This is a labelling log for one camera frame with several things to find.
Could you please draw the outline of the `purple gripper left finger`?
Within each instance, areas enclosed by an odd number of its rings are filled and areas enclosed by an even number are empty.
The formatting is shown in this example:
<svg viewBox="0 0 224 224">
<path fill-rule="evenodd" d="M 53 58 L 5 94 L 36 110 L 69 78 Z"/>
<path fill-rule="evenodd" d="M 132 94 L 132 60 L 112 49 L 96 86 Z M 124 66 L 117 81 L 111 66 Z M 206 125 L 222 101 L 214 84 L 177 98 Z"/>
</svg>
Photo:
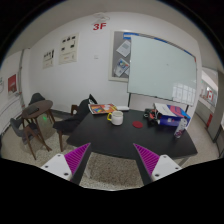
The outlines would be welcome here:
<svg viewBox="0 0 224 224">
<path fill-rule="evenodd" d="M 91 144 L 87 143 L 65 155 L 56 154 L 42 166 L 42 169 L 78 185 L 90 154 Z"/>
</svg>

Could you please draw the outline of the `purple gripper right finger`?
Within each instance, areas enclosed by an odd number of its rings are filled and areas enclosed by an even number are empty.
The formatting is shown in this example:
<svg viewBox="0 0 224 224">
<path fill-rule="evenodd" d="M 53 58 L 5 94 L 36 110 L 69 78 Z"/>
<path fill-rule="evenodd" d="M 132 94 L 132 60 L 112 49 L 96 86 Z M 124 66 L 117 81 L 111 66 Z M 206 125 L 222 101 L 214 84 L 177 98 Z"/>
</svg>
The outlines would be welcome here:
<svg viewBox="0 0 224 224">
<path fill-rule="evenodd" d="M 134 143 L 134 147 L 152 181 L 157 181 L 181 170 L 181 167 L 168 155 L 159 156 L 151 150 L 136 143 Z"/>
</svg>

